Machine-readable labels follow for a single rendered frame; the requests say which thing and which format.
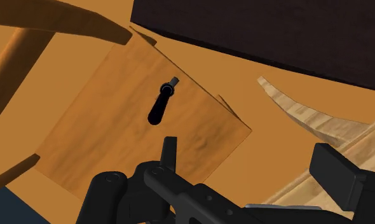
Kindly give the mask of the light wooden chair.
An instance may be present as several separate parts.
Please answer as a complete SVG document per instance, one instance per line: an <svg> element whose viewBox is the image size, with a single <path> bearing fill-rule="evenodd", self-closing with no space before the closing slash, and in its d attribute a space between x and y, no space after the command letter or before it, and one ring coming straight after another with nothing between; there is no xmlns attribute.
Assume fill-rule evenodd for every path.
<svg viewBox="0 0 375 224"><path fill-rule="evenodd" d="M355 165L375 172L375 122L360 123L329 116L302 105L275 88L262 76L257 82L287 116L322 141L331 144ZM349 219L352 212L342 211L312 178L309 171L290 182L264 201L266 204L319 206Z"/></svg>

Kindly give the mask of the black pen with grey tip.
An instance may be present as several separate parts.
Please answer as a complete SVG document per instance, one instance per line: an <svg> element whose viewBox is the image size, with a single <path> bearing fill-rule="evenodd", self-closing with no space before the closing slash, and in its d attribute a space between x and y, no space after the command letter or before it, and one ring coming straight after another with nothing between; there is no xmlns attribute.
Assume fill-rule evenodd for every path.
<svg viewBox="0 0 375 224"><path fill-rule="evenodd" d="M151 125L158 125L164 115L165 108L168 104L168 100L175 93L175 86L178 84L179 79L173 77L169 82L162 84L160 87L160 94L156 98L152 109L150 110L147 120Z"/></svg>

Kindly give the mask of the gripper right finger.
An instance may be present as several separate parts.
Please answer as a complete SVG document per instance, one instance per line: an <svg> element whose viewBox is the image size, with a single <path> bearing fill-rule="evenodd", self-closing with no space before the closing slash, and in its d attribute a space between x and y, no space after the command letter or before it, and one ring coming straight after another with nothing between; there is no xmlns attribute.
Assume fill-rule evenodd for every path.
<svg viewBox="0 0 375 224"><path fill-rule="evenodd" d="M353 224L375 224L375 172L358 168L327 143L317 143L310 174Z"/></svg>

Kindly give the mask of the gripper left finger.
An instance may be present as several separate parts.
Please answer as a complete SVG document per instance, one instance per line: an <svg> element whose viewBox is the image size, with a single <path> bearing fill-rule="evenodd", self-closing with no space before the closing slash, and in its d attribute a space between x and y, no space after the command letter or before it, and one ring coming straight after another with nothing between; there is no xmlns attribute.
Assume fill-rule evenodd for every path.
<svg viewBox="0 0 375 224"><path fill-rule="evenodd" d="M132 177L97 174L76 224L263 224L208 186L177 175L176 154L176 137L166 137L160 160L139 164Z"/></svg>

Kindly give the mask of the brown wooden chair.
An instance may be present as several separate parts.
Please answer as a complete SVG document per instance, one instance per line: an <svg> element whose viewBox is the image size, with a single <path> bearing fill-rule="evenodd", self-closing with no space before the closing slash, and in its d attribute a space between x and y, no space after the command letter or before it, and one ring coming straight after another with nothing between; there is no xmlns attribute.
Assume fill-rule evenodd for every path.
<svg viewBox="0 0 375 224"><path fill-rule="evenodd" d="M0 25L15 28L0 54L0 114L56 33L119 45L132 37L102 15L58 0L0 0Z"/></svg>

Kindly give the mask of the dark blue rug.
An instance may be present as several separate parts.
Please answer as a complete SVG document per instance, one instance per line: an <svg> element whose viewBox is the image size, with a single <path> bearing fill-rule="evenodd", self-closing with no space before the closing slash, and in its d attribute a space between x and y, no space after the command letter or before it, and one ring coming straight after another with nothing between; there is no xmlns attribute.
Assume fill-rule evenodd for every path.
<svg viewBox="0 0 375 224"><path fill-rule="evenodd" d="M7 187L0 188L0 224L50 224Z"/></svg>

